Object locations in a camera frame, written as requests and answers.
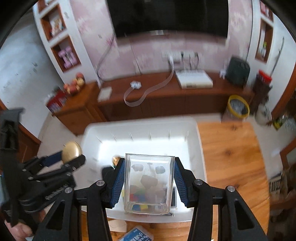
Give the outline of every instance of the blue gripper pad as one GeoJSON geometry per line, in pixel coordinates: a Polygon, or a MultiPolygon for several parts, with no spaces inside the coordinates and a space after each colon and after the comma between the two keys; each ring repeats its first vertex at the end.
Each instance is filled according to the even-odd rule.
{"type": "Polygon", "coordinates": [[[175,179],[175,183],[177,185],[177,189],[178,189],[178,193],[179,193],[181,202],[184,203],[185,206],[187,207],[187,204],[189,203],[188,196],[187,196],[187,187],[185,185],[184,179],[183,179],[180,169],[179,169],[179,165],[181,162],[178,163],[178,161],[180,162],[180,159],[175,158],[174,179],[175,179]]]}
{"type": "Polygon", "coordinates": [[[121,167],[120,167],[120,170],[117,174],[117,177],[116,177],[116,180],[113,184],[113,187],[112,187],[112,198],[110,200],[111,207],[114,207],[115,204],[118,203],[118,200],[119,200],[119,197],[121,194],[121,190],[122,190],[123,183],[124,183],[125,163],[126,163],[126,161],[124,160],[121,167]]]}
{"type": "Polygon", "coordinates": [[[62,151],[59,151],[51,156],[45,157],[42,164],[45,167],[50,167],[51,165],[57,163],[61,159],[62,159],[62,151]]]}

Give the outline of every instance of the power outlet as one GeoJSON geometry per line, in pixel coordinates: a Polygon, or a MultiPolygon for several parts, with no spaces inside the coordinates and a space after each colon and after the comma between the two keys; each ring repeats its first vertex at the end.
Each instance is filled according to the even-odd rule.
{"type": "Polygon", "coordinates": [[[162,59],[168,59],[170,56],[173,57],[174,61],[181,61],[182,54],[184,59],[195,58],[195,53],[193,51],[162,51],[161,56],[162,59]]]}

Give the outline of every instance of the blue package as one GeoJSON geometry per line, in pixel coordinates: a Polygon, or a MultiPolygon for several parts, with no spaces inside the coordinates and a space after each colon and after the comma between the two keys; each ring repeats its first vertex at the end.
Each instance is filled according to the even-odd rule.
{"type": "Polygon", "coordinates": [[[143,231],[135,227],[128,232],[120,241],[153,241],[143,231]]]}

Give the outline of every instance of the metal screw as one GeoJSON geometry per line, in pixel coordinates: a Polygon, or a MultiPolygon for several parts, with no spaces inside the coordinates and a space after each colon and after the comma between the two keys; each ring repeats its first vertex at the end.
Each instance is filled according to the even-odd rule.
{"type": "Polygon", "coordinates": [[[203,184],[203,181],[201,179],[196,179],[194,180],[194,183],[198,186],[202,185],[203,184]]]}
{"type": "Polygon", "coordinates": [[[66,188],[65,193],[70,193],[70,192],[72,192],[72,190],[73,190],[72,188],[66,188]]]}
{"type": "Polygon", "coordinates": [[[99,186],[99,187],[103,186],[104,184],[105,184],[105,182],[103,180],[98,180],[96,182],[96,185],[99,186]]]}
{"type": "Polygon", "coordinates": [[[234,192],[235,191],[235,187],[234,186],[228,186],[227,190],[230,192],[234,192]]]}

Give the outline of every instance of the tv stand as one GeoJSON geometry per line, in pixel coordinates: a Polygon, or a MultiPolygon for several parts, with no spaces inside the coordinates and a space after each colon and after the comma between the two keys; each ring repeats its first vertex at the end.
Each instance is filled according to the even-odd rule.
{"type": "Polygon", "coordinates": [[[108,121],[121,121],[171,115],[223,113],[228,98],[233,94],[243,97],[248,103],[252,101],[254,93],[249,87],[242,89],[226,79],[221,79],[219,73],[206,73],[213,80],[213,88],[182,90],[174,75],[165,87],[147,95],[143,103],[136,107],[127,106],[123,100],[130,83],[140,81],[142,84],[139,90],[133,90],[126,99],[133,102],[140,99],[146,89],[164,81],[170,73],[143,74],[106,81],[102,88],[111,86],[112,93],[109,100],[99,102],[98,107],[108,121]]]}

